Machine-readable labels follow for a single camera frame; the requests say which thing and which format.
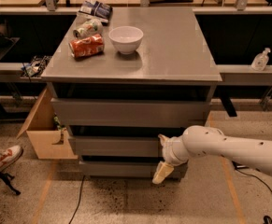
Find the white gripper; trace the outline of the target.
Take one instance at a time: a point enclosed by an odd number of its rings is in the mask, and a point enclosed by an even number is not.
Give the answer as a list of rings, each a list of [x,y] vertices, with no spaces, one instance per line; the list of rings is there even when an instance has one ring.
[[[153,184],[161,184],[173,171],[173,166],[180,166],[189,160],[189,152],[183,144],[182,137],[167,137],[159,134],[158,138],[162,145],[163,158],[157,165],[152,179]]]

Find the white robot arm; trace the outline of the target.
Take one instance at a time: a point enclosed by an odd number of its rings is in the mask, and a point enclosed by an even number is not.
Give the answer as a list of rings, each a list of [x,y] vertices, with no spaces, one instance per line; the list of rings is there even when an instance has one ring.
[[[164,160],[156,168],[153,184],[161,184],[189,158],[205,155],[222,156],[272,176],[272,141],[226,136],[220,129],[197,125],[188,127],[179,137],[158,137]]]

